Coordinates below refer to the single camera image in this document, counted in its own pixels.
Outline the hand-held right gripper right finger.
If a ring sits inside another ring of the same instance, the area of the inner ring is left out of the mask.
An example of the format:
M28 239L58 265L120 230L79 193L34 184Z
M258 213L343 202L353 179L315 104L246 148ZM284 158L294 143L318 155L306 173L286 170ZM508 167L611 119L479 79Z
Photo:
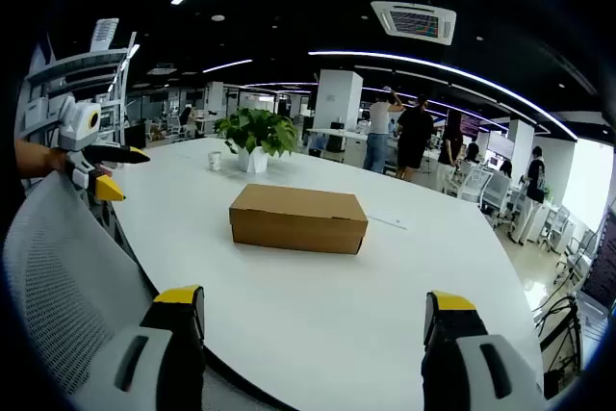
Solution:
M426 294L423 333L425 410L544 410L532 369L501 335L490 334L459 295Z

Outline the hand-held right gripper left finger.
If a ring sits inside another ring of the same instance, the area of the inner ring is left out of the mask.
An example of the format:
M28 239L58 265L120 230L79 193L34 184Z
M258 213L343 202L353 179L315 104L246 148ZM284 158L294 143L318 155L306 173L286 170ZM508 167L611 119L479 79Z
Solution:
M198 285L157 295L141 323L93 357L73 395L78 410L199 410L205 373L204 292Z

